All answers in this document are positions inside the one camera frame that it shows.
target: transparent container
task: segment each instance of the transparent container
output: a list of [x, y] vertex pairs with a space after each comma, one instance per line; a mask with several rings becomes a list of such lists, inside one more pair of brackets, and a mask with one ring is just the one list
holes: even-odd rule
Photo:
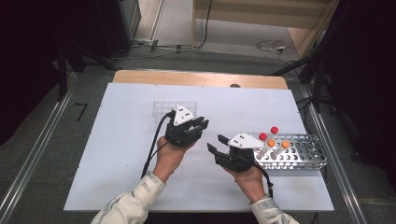
[[196, 101], [154, 101], [152, 107], [152, 129], [156, 131], [163, 116], [172, 110], [177, 110], [178, 105], [183, 105], [190, 110], [195, 117], [197, 117]]

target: metal rail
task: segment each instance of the metal rail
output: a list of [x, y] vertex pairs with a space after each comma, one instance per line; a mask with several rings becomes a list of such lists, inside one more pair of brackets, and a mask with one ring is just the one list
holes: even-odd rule
[[5, 197], [1, 202], [0, 206], [0, 224], [7, 224], [9, 218], [17, 205], [18, 200], [23, 194], [30, 177], [35, 170], [38, 162], [40, 161], [41, 155], [43, 154], [50, 137], [58, 124], [58, 121], [67, 106], [67, 103], [72, 95], [75, 84], [78, 80], [77, 74], [72, 73], [68, 79], [69, 90], [61, 102], [56, 103], [53, 108], [49, 119], [47, 120], [43, 130], [35, 141], [35, 145], [31, 149], [28, 157], [26, 158], [22, 168], [18, 172], [17, 176], [8, 187]]
[[[302, 86], [302, 91], [304, 97], [311, 96], [310, 90], [306, 85]], [[355, 191], [352, 188], [352, 185], [350, 184], [350, 181], [347, 177], [347, 173], [344, 170], [343, 164], [338, 158], [337, 152], [335, 151], [334, 145], [332, 144], [332, 140], [326, 129], [326, 126], [324, 125], [321, 114], [318, 114], [313, 106], [309, 107], [309, 112], [315, 123], [315, 126], [318, 129], [318, 134], [322, 139], [322, 143], [327, 148], [327, 156], [329, 157], [329, 164], [331, 165], [334, 171], [335, 179], [337, 180], [341, 193], [343, 194], [343, 198], [346, 202], [346, 207], [349, 210], [349, 214], [353, 220], [353, 223], [355, 224], [368, 223], [361, 209], [359, 200], [355, 195]]]

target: black cable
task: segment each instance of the black cable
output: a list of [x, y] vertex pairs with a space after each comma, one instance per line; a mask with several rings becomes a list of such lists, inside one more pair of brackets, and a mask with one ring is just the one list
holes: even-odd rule
[[262, 172], [262, 175], [264, 175], [265, 179], [267, 179], [268, 193], [271, 195], [271, 198], [274, 199], [274, 193], [273, 193], [274, 184], [270, 181], [270, 176], [264, 169], [260, 167], [260, 165], [254, 163], [253, 166], [259, 169]]
[[154, 153], [152, 154], [152, 156], [149, 158], [149, 160], [151, 161], [152, 158], [154, 158], [155, 154], [157, 154], [157, 152], [158, 152], [161, 148], [163, 148], [164, 146], [166, 146], [166, 144], [168, 144], [168, 143], [169, 143], [169, 142], [166, 141], [162, 146], [158, 147], [157, 150], [155, 150], [155, 152], [154, 152]]
[[[239, 160], [251, 164], [250, 161], [248, 161], [248, 160], [247, 160], [246, 158], [244, 158], [244, 157], [241, 157], [241, 156], [238, 155], [238, 154], [235, 154], [235, 153], [230, 152], [230, 155], [233, 155], [233, 156], [237, 157]], [[272, 198], [274, 198], [274, 193], [273, 193], [273, 188], [272, 188], [272, 187], [274, 186], [274, 184], [270, 181], [270, 176], [269, 176], [268, 173], [267, 173], [264, 169], [262, 169], [262, 168], [260, 167], [260, 165], [258, 165], [256, 162], [254, 162], [252, 165], [253, 165], [254, 167], [256, 167], [257, 169], [259, 169], [259, 170], [262, 172], [262, 175], [263, 175], [263, 176], [265, 177], [265, 179], [267, 180], [268, 193], [271, 195]]]
[[209, 2], [209, 8], [207, 9], [207, 14], [206, 14], [206, 19], [205, 19], [206, 20], [206, 22], [205, 22], [205, 38], [204, 38], [204, 41], [201, 43], [201, 45], [199, 47], [191, 48], [190, 45], [157, 45], [157, 46], [150, 46], [150, 45], [146, 45], [146, 44], [141, 44], [141, 45], [152, 47], [152, 48], [164, 48], [164, 49], [189, 49], [189, 50], [201, 49], [204, 46], [204, 44], [206, 43], [206, 40], [207, 40], [207, 25], [209, 24], [209, 15], [210, 15], [210, 10], [212, 8], [212, 1], [213, 0], [210, 0], [210, 2]]
[[154, 139], [152, 140], [151, 148], [150, 148], [149, 153], [148, 153], [148, 158], [147, 158], [147, 160], [146, 160], [145, 166], [143, 167], [143, 172], [142, 172], [142, 175], [141, 175], [140, 178], [143, 178], [143, 176], [145, 176], [146, 172], [148, 171], [149, 162], [151, 161], [151, 157], [152, 157], [151, 154], [152, 154], [152, 151], [154, 150], [154, 146], [155, 146], [155, 143], [156, 143], [156, 141], [157, 141], [158, 133], [160, 132], [161, 127], [163, 126], [163, 121], [164, 121], [166, 118], [170, 118], [170, 116], [171, 116], [173, 113], [175, 113], [175, 111], [171, 111], [171, 112], [165, 114], [165, 115], [163, 116], [163, 118], [160, 120], [160, 123], [158, 124], [158, 127], [157, 127], [157, 131], [156, 131], [155, 134], [154, 134]]
[[204, 46], [204, 44], [206, 43], [206, 40], [207, 40], [207, 25], [209, 24], [209, 15], [210, 15], [210, 10], [211, 10], [211, 8], [212, 8], [212, 2], [213, 2], [213, 0], [210, 0], [210, 2], [209, 2], [209, 8], [207, 9], [206, 23], [205, 23], [205, 38], [204, 38], [204, 41], [201, 43], [201, 45], [200, 45], [198, 48], [195, 48], [195, 47], [194, 47], [194, 49], [201, 49], [201, 48]]

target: person's right hand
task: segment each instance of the person's right hand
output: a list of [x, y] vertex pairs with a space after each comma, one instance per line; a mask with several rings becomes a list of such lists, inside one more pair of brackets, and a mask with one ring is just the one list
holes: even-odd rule
[[224, 167], [223, 169], [233, 176], [235, 183], [247, 195], [251, 203], [255, 203], [265, 196], [262, 184], [262, 172], [258, 168], [252, 166], [247, 171], [241, 173], [236, 173]]

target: hand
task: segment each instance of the hand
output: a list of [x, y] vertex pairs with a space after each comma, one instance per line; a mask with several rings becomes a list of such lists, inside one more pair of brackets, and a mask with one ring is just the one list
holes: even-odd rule
[[262, 172], [258, 168], [252, 166], [241, 173], [236, 173], [224, 167], [223, 169], [233, 176], [235, 183], [247, 195], [251, 203], [255, 203], [265, 196]]
[[157, 152], [157, 163], [152, 173], [165, 183], [180, 165], [186, 151], [194, 144], [187, 147], [175, 147], [168, 143], [164, 136], [160, 137], [157, 141], [157, 148], [162, 148]]

